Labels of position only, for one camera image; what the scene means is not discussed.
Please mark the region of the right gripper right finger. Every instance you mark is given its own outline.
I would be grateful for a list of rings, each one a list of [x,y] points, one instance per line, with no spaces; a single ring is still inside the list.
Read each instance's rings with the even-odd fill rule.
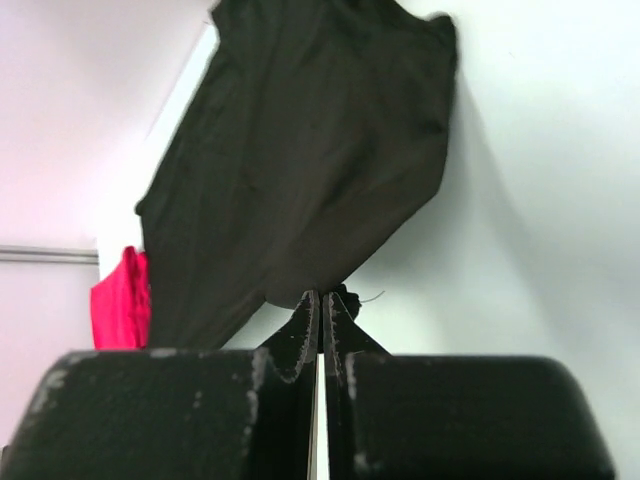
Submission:
[[[542,356],[393,355],[323,299],[333,479],[612,479],[571,372]]]

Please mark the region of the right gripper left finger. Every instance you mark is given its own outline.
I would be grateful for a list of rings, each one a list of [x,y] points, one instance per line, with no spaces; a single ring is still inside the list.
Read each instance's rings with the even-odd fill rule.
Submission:
[[[309,479],[320,300],[252,350],[84,351],[44,374],[5,479]]]

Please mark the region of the magenta t-shirt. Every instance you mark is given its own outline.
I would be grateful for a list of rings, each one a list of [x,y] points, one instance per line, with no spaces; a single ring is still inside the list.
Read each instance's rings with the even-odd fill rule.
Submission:
[[[91,288],[90,319],[97,350],[146,348],[151,295],[144,252],[126,247],[114,270]]]

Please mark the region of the black t-shirt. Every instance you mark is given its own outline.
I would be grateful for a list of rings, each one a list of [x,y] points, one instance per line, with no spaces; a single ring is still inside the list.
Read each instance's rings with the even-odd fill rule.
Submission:
[[[136,211],[152,348],[218,348],[342,284],[438,192],[452,18],[394,1],[222,1],[219,44]]]

